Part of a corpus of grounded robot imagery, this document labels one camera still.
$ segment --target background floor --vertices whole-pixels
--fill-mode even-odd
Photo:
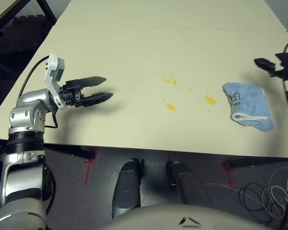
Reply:
[[[90,165],[89,170],[84,159],[52,151],[47,153],[46,161],[57,181],[57,195],[48,216],[51,229],[92,230],[111,221],[111,202],[118,173],[130,158],[145,159],[144,178],[141,185],[142,206],[180,203],[176,192],[168,189],[165,172],[168,152],[116,148],[94,148],[94,150],[97,153],[96,162]],[[173,161],[186,163],[198,173],[203,184],[229,184],[228,172],[224,172],[221,167],[221,160],[228,159],[228,156],[171,152],[170,158]],[[282,167],[288,167],[288,162],[236,169],[231,173],[232,183],[237,185],[238,190],[250,182],[267,187],[272,172]],[[275,173],[271,184],[285,188],[287,177],[288,169],[279,170]],[[257,222],[241,206],[236,191],[218,185],[205,187],[214,208]],[[260,192],[256,186],[252,189]],[[247,193],[259,199],[251,191]],[[276,193],[276,195],[279,195],[279,200],[284,202],[283,194]],[[251,208],[259,207],[248,197],[246,203]],[[263,220],[269,217],[265,211],[253,212],[253,214]],[[269,227],[277,229],[279,224],[278,220],[273,220]]]

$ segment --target yellow liquid spill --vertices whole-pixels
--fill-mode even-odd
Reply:
[[[176,107],[173,106],[172,104],[167,103],[167,106],[168,106],[168,109],[169,109],[170,111],[176,111]]]
[[[162,73],[161,77],[162,82],[165,82],[167,84],[173,84],[175,86],[177,85],[177,81],[173,77],[173,74],[167,75],[164,70],[162,70],[161,73]]]
[[[205,96],[205,100],[211,105],[216,104],[216,99],[214,99],[213,97]]]

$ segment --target white towel edge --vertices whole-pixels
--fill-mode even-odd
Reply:
[[[249,116],[244,113],[233,113],[232,119],[234,121],[258,121],[258,120],[269,120],[270,116]]]

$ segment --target blue towel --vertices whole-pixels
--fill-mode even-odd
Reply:
[[[231,117],[234,121],[264,132],[274,129],[263,88],[242,83],[226,83],[223,88],[231,105]]]

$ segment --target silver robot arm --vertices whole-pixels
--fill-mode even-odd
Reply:
[[[47,89],[21,95],[10,113],[7,155],[3,159],[0,180],[0,229],[47,229],[46,215],[55,195],[55,179],[45,163],[45,118],[68,105],[91,106],[108,100],[113,94],[100,92],[89,97],[81,89],[96,86],[106,79],[90,77],[71,80],[59,86],[64,60],[50,54],[45,67]],[[51,197],[45,211],[43,201]]]

